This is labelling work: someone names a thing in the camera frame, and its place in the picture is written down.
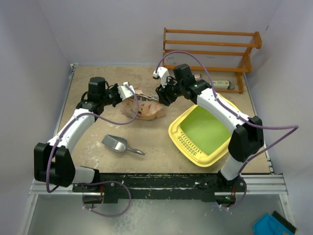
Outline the silver metal scoop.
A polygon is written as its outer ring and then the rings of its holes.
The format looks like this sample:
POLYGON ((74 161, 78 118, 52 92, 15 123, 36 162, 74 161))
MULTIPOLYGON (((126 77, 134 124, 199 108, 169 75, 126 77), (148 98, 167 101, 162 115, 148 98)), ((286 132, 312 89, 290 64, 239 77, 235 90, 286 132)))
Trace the silver metal scoop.
POLYGON ((102 139, 102 144, 109 148, 110 150, 122 153, 125 151, 130 151, 139 155, 144 156, 145 153, 134 148, 130 148, 128 145, 128 141, 125 138, 114 136, 114 135, 105 135, 102 139))

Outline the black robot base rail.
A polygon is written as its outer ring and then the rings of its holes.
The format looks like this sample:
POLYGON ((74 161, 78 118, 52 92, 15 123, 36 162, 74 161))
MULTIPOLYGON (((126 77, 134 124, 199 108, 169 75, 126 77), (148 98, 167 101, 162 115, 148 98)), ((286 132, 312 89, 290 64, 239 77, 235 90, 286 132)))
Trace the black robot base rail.
POLYGON ((88 196, 88 203, 131 198, 233 204, 246 183, 241 177, 227 181, 219 173, 99 173, 92 185, 76 183, 73 191, 88 196))

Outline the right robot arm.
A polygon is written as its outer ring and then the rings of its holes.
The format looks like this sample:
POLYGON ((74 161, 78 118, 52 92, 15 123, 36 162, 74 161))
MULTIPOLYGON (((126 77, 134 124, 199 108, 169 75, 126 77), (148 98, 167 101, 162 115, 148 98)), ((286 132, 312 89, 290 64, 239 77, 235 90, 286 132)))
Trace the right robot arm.
POLYGON ((171 76, 165 67, 159 67, 153 72, 153 79, 160 80, 156 88, 158 100, 169 106, 183 96, 204 108, 227 128, 231 134, 228 144, 230 156, 220 170, 222 177, 217 180, 217 184, 220 190, 230 191, 235 186, 234 179, 240 174, 244 162, 264 145, 263 130, 258 128, 262 121, 257 116, 247 116, 214 93, 208 82, 194 77, 187 64, 176 66, 173 72, 174 76, 171 76))

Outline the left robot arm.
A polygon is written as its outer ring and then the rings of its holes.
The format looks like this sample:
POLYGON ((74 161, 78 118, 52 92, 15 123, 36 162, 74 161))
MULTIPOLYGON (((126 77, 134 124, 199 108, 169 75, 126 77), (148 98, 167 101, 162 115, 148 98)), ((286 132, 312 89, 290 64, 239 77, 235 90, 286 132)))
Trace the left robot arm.
POLYGON ((122 101, 119 85, 109 85, 103 77, 92 77, 76 109, 65 126, 48 142, 34 148, 34 178, 47 186, 68 187, 83 183, 95 192, 101 181, 93 168, 75 166, 71 153, 83 134, 103 113, 105 106, 122 101))

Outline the white bag sealing clip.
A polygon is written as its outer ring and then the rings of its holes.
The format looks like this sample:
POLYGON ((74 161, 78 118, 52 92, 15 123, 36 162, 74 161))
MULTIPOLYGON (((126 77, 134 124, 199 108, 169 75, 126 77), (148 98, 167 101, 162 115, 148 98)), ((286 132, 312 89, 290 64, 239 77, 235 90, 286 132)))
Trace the white bag sealing clip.
POLYGON ((147 95, 144 93, 137 93, 136 96, 137 96, 137 99, 141 100, 141 101, 153 101, 153 102, 159 101, 158 96, 154 95, 154 94, 153 95, 147 95))

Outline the pink cat litter bag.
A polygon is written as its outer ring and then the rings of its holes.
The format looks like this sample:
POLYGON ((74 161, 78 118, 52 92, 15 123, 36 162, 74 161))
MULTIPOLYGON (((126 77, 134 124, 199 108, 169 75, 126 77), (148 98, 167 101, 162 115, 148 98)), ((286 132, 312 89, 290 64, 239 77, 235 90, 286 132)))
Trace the pink cat litter bag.
MULTIPOLYGON (((142 90, 136 90, 136 93, 143 93, 142 90)), ((154 120, 166 116, 164 105, 159 102, 138 100, 139 111, 136 119, 154 120)), ((121 114, 126 117, 133 118, 137 112, 137 103, 133 97, 122 102, 121 114)))

